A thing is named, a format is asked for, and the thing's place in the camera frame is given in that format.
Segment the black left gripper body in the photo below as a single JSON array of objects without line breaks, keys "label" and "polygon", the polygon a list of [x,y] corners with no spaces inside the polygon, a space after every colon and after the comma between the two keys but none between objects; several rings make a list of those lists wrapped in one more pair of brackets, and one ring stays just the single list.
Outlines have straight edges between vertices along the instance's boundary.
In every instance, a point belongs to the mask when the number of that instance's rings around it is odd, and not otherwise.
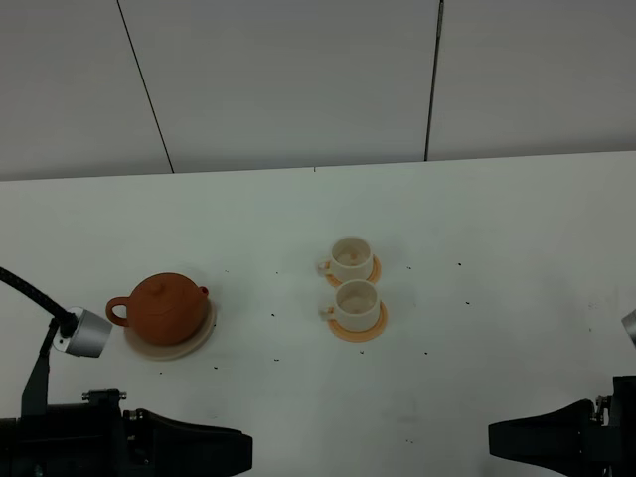
[{"label": "black left gripper body", "polygon": [[125,432],[118,389],[93,390],[78,404],[1,420],[3,476],[122,476]]}]

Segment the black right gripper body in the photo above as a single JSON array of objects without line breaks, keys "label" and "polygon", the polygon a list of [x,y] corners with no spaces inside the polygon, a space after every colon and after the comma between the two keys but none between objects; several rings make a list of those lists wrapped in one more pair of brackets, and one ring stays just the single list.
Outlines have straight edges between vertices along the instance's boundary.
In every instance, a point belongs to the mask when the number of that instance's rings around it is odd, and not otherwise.
[{"label": "black right gripper body", "polygon": [[635,377],[613,378],[613,393],[598,396],[597,420],[602,424],[602,476],[635,475]]}]

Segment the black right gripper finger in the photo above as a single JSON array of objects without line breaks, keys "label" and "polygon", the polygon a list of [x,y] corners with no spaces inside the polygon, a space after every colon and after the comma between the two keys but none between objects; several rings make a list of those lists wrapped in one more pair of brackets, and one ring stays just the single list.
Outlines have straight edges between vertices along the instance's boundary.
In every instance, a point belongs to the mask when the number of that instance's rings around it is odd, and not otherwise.
[{"label": "black right gripper finger", "polygon": [[562,476],[597,476],[586,438],[594,404],[582,399],[557,411],[488,426],[490,454],[533,465]]}]

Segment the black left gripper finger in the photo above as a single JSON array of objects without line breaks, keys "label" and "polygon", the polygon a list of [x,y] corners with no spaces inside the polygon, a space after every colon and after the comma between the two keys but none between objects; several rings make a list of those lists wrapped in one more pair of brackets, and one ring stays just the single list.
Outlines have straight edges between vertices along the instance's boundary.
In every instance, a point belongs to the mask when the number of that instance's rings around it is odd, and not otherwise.
[{"label": "black left gripper finger", "polygon": [[252,469],[252,437],[146,409],[123,414],[127,476],[237,476]]}]

